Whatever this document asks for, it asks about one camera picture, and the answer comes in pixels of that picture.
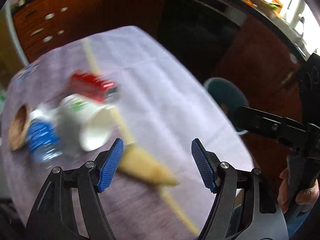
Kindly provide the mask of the person's right hand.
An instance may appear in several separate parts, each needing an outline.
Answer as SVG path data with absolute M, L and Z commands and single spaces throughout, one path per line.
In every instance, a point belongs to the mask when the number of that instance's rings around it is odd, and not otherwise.
M 288 169 L 285 168 L 280 176 L 283 181 L 279 187 L 279 193 L 277 201 L 281 207 L 283 213 L 286 213 L 289 209 L 289 186 L 287 184 L 289 178 Z M 296 196 L 296 203 L 302 206 L 302 212 L 310 211 L 319 197 L 319 185 L 318 180 L 314 183 L 313 187 L 303 189 Z

